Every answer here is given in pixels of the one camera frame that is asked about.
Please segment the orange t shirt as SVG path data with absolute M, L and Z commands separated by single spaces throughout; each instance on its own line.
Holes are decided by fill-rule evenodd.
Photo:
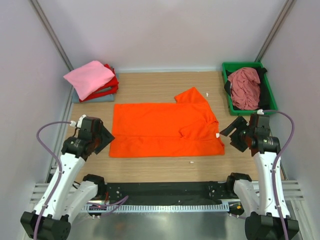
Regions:
M 225 154 L 219 121 L 192 87 L 174 103 L 115 104 L 112 158 L 199 157 Z

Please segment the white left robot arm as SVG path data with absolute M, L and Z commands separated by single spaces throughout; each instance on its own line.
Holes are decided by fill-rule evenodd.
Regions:
M 101 200 L 106 194 L 102 176 L 86 175 L 75 192 L 72 186 L 91 154 L 99 154 L 115 138 L 104 127 L 100 118 L 82 115 L 56 157 L 57 170 L 38 204 L 31 212 L 25 211 L 20 222 L 33 240 L 66 240 L 71 225 L 80 210 L 91 200 Z

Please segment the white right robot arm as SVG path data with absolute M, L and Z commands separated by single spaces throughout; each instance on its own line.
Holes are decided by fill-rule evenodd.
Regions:
M 225 192 L 240 200 L 248 240 L 291 240 L 299 232 L 299 223 L 291 218 L 283 192 L 281 154 L 285 150 L 277 137 L 271 136 L 270 117 L 262 109 L 246 121 L 237 117 L 220 135 L 230 137 L 230 144 L 244 152 L 249 149 L 258 172 L 258 191 L 247 174 L 231 173 Z

